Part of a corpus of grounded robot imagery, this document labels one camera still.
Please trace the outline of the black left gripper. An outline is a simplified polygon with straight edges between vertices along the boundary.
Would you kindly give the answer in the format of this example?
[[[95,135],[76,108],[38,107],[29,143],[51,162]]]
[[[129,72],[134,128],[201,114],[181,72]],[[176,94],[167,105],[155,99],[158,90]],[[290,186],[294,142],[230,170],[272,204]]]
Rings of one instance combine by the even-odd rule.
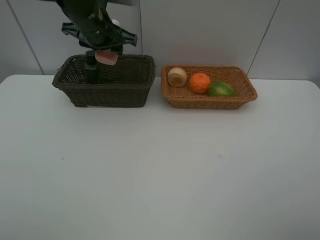
[[[99,22],[94,19],[86,20],[86,32],[81,31],[72,22],[64,22],[61,27],[62,33],[74,37],[83,48],[94,51],[111,50],[118,56],[123,55],[124,45],[136,46],[138,37],[111,21]]]

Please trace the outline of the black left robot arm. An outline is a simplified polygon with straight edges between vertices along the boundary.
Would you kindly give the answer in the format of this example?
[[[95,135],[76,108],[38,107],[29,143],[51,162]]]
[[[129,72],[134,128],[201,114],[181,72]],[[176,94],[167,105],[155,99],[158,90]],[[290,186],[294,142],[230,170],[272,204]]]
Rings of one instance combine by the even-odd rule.
[[[93,51],[111,50],[122,54],[124,45],[136,46],[138,37],[112,22],[108,0],[55,0],[70,22],[62,33],[76,38],[79,45]]]

